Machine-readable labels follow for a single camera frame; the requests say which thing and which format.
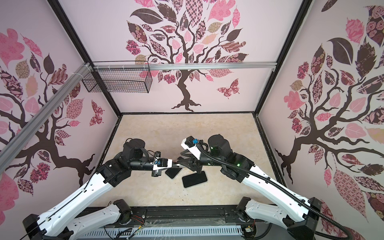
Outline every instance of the aluminum rail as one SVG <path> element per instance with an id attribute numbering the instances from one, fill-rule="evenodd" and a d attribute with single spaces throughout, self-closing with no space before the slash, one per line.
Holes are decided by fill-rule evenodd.
<path id="1" fill-rule="evenodd" d="M 13 159 L 19 154 L 23 147 L 40 129 L 44 122 L 54 112 L 57 106 L 62 103 L 70 91 L 89 73 L 89 63 L 83 63 L 57 93 L 39 110 L 36 115 L 21 129 L 21 131 L 5 146 L 0 155 L 0 174 L 8 167 Z"/>
<path id="2" fill-rule="evenodd" d="M 111 62 L 94 62 L 94 69 L 120 69 L 142 68 L 143 65 L 110 65 Z M 235 69 L 235 68 L 275 68 L 276 62 L 242 62 L 242 63 L 176 63 L 176 64 L 150 64 L 150 70 L 189 70 L 189 69 Z"/>

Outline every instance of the beige marble floor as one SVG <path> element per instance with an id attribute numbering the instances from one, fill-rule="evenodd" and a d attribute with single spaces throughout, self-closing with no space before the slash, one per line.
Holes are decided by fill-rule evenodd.
<path id="1" fill-rule="evenodd" d="M 207 142 L 215 134 L 221 134 L 234 152 L 251 159 L 275 179 L 251 113 L 125 115 L 105 160 L 121 152 L 129 137 L 144 140 L 146 149 L 161 151 L 161 157 L 177 159 L 183 151 L 180 143 L 184 138 L 193 136 Z M 208 182 L 187 189 L 181 179 L 193 173 L 187 168 L 174 179 L 164 171 L 160 177 L 151 177 L 151 172 L 132 171 L 130 178 L 98 198 L 92 206 L 105 206 L 117 199 L 124 199 L 130 206 L 227 205 L 238 204 L 243 196 L 271 203 L 256 190 L 224 176 L 220 169 L 204 166 Z"/>

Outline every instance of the butterfly decal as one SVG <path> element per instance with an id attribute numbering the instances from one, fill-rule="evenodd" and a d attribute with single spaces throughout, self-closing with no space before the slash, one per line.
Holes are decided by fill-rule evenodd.
<path id="1" fill-rule="evenodd" d="M 229 88 L 218 88 L 217 90 L 221 93 L 224 93 L 224 96 L 226 96 L 228 99 L 229 97 L 235 93 L 239 93 L 239 88 L 237 85 L 239 85 L 239 79 L 236 79 L 232 82 L 231 86 Z"/>
<path id="2" fill-rule="evenodd" d="M 89 126 L 100 124 L 103 122 L 103 119 L 100 115 L 103 114 L 103 110 L 101 107 L 98 107 L 97 104 L 92 100 L 92 108 L 93 111 L 95 112 L 95 115 L 91 118 L 91 121 L 89 122 Z"/>

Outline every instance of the smartphone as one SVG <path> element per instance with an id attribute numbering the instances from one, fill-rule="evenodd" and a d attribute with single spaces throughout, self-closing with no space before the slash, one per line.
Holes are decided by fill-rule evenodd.
<path id="1" fill-rule="evenodd" d="M 183 170 L 182 168 L 168 168 L 166 170 L 166 175 L 171 179 L 174 179 L 179 172 Z"/>
<path id="2" fill-rule="evenodd" d="M 208 181 L 205 171 L 182 177 L 184 188 L 192 187 Z"/>

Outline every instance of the black wire basket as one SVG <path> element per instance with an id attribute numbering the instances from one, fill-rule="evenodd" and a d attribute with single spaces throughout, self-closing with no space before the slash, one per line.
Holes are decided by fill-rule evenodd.
<path id="1" fill-rule="evenodd" d="M 116 65 L 95 66 L 93 71 L 83 78 L 83 83 L 88 92 L 101 92 L 102 88 L 106 88 L 110 93 L 149 93 L 152 76 L 148 61 L 125 62 L 135 62 L 136 65 L 139 64 L 140 66 L 134 68 L 132 65 L 131 67 L 130 65 L 123 65 L 123 67 Z"/>

